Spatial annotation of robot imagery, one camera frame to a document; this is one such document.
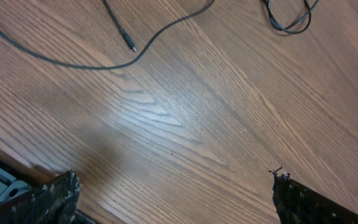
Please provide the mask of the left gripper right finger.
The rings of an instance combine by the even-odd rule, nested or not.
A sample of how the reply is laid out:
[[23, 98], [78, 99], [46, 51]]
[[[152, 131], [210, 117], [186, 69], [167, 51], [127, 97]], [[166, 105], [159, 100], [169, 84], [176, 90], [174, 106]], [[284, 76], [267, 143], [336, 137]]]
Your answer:
[[281, 224], [358, 224], [358, 214], [293, 180], [290, 174], [271, 170], [273, 204]]

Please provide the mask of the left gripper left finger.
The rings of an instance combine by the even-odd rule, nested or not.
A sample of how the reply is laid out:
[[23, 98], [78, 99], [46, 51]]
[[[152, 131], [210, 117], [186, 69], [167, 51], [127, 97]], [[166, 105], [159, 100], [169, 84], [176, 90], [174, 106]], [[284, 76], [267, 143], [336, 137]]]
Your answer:
[[7, 202], [0, 203], [0, 223], [71, 223], [80, 195], [80, 179], [69, 170]]

